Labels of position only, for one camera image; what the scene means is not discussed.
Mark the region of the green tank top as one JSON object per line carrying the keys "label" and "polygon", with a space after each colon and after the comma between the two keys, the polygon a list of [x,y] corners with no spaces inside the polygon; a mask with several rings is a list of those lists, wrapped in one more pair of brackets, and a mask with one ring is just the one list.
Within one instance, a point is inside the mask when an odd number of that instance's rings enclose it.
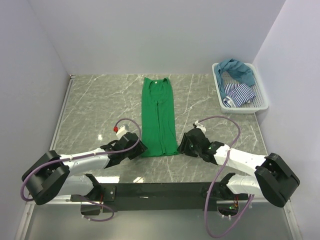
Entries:
{"label": "green tank top", "polygon": [[169,78],[145,78],[141,95],[143,158],[178,154],[174,95]]}

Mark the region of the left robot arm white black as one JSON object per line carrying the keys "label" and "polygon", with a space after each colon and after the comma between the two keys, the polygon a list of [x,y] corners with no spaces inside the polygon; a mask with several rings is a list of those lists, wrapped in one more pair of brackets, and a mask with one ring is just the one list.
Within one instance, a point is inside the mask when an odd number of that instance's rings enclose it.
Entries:
{"label": "left robot arm white black", "polygon": [[116,166],[126,158],[132,160],[147,149],[135,133],[127,132],[120,139],[88,152],[65,155],[49,150],[22,175],[22,188],[29,191],[37,205],[64,195],[98,201],[104,191],[89,171]]}

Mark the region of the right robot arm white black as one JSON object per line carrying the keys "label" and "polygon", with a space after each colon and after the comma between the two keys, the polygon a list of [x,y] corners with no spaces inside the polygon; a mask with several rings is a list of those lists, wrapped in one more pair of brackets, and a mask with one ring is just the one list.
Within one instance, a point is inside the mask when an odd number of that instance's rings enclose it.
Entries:
{"label": "right robot arm white black", "polygon": [[178,152],[200,157],[207,163],[225,165],[244,174],[228,173],[214,183],[211,196],[231,200],[237,195],[263,196],[272,205],[282,208],[300,185],[300,180],[276,153],[257,155],[219,141],[209,141],[202,130],[194,128],[184,133]]}

